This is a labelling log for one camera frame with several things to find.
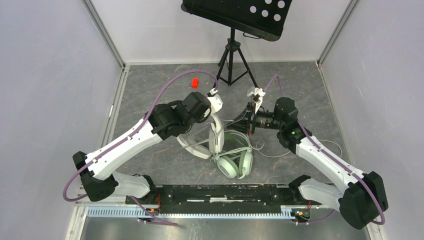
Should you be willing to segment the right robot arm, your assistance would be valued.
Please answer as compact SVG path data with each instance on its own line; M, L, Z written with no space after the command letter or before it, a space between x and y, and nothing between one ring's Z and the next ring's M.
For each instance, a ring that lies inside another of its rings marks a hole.
M289 184L289 199L295 204L317 202L339 212L353 228L368 224L384 225L389 208L383 178L366 173L325 147L298 120L295 101L288 97L276 100L273 111L261 111L252 101L227 125L228 130L252 135L257 128L276 130L281 146L308 161L323 173L332 185L302 175Z

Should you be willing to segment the white grey headphones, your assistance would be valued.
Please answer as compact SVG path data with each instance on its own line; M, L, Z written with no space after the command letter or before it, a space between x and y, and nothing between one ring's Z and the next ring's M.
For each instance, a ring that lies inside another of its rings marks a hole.
M209 136L207 139L197 141L195 135L188 137L178 136L176 139L183 149L201 159L208 159L223 151L224 126L216 113L211 114L213 118L210 123Z

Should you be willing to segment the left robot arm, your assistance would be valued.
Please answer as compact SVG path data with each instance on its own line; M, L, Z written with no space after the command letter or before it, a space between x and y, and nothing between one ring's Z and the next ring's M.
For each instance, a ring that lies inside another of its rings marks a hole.
M75 153L72 158L86 197L98 202L111 195L123 195L153 203L157 190L147 176L122 174L117 168L169 137L188 133L194 124L204 122L222 106L218 94L191 92L184 100L156 104L136 125L104 147L88 154Z

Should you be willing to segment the green headphones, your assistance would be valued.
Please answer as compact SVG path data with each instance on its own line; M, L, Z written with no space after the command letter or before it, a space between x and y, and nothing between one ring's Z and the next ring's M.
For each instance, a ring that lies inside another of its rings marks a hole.
M243 179L251 173L253 163L253 148L249 138L235 130L226 130L224 136L236 141L241 147L216 154L212 159L227 178Z

